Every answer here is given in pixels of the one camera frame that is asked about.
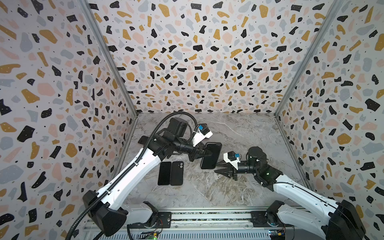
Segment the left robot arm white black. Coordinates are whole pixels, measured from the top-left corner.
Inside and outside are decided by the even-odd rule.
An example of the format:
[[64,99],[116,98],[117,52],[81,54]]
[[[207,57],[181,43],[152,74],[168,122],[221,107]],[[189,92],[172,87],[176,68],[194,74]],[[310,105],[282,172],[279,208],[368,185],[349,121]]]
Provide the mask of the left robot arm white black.
[[211,154],[202,143],[213,135],[207,124],[199,124],[193,118],[192,128],[181,115],[184,112],[162,119],[149,137],[143,137],[144,146],[114,179],[98,191],[84,195],[87,215],[101,230],[98,238],[110,237],[125,225],[142,224],[148,228],[164,225],[158,209],[149,202],[126,205],[124,201],[147,173],[174,153],[187,154],[190,161]]

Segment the purple phone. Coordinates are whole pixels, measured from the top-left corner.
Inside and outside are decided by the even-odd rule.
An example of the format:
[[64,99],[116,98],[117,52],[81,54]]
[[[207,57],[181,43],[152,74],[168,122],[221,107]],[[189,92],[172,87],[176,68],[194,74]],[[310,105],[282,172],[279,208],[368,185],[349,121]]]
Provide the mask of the purple phone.
[[167,186],[171,179],[171,162],[162,162],[159,169],[158,186]]

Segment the black phone case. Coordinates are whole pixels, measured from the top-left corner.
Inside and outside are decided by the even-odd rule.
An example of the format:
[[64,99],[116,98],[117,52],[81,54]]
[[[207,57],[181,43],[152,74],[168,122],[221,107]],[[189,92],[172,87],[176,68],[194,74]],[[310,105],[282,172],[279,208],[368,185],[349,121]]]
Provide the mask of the black phone case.
[[184,177],[184,162],[183,161],[172,162],[170,185],[181,186],[184,182],[183,177]]

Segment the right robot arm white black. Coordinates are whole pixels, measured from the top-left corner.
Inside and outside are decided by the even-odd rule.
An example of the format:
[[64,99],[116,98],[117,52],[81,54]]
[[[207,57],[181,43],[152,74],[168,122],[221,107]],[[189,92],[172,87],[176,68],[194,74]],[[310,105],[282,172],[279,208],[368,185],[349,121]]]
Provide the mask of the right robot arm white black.
[[262,187],[296,202],[302,210],[282,201],[274,201],[266,210],[265,220],[271,227],[282,224],[298,227],[324,240],[362,240],[366,229],[350,202],[337,202],[296,183],[280,170],[268,164],[260,147],[251,147],[242,156],[231,151],[217,163],[217,174],[237,180],[240,174],[252,174]]

